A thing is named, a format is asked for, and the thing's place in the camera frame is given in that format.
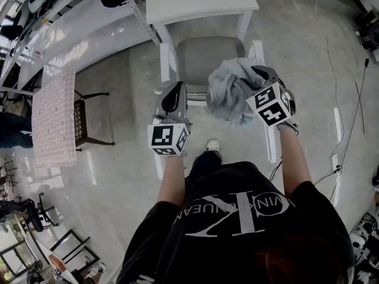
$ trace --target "wooden stick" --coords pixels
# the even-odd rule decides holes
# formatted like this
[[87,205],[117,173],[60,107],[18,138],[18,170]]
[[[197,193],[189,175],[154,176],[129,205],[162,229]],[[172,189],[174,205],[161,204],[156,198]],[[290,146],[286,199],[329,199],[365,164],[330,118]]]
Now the wooden stick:
[[364,135],[365,134],[365,120],[363,117],[362,101],[360,99],[362,94],[359,94],[358,84],[356,84],[356,82],[355,82],[355,87],[356,87],[356,92],[358,93],[359,105],[361,106],[361,116],[362,116],[363,135]]

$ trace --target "hair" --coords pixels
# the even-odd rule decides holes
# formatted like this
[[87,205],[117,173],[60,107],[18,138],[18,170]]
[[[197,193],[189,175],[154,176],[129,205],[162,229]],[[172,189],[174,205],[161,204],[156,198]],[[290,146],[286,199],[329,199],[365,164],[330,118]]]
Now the hair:
[[313,235],[284,235],[253,253],[252,261],[267,269],[272,284],[342,284],[341,259],[334,247]]

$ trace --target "light blue fabric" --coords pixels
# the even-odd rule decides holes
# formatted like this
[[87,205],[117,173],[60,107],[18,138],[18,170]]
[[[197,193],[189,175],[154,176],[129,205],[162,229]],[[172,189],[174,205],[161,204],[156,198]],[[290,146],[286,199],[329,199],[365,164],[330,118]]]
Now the light blue fabric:
[[251,69],[254,65],[265,64],[257,58],[226,60],[209,76],[207,105],[214,117],[235,125],[243,125],[254,119],[255,114],[246,103],[248,96],[239,84],[244,79],[254,88],[262,87],[265,80]]

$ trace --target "forearm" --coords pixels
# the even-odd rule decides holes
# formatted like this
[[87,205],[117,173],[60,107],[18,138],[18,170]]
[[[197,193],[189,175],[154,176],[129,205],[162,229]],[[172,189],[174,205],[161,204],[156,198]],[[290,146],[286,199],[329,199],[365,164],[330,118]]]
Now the forearm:
[[158,201],[165,201],[178,206],[183,206],[184,198],[185,183],[183,158],[180,156],[167,157]]
[[311,181],[311,177],[296,132],[289,127],[282,129],[280,142],[284,192],[290,196],[299,184]]

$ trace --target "black and white cube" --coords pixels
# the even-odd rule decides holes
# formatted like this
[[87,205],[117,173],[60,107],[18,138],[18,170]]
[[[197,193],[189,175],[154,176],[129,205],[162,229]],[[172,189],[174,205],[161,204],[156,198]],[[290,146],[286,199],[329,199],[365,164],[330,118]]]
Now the black and white cube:
[[189,132],[185,124],[157,124],[147,127],[149,148],[160,156],[179,156]]
[[289,95],[279,82],[251,96],[246,102],[267,127],[272,127],[291,118]]

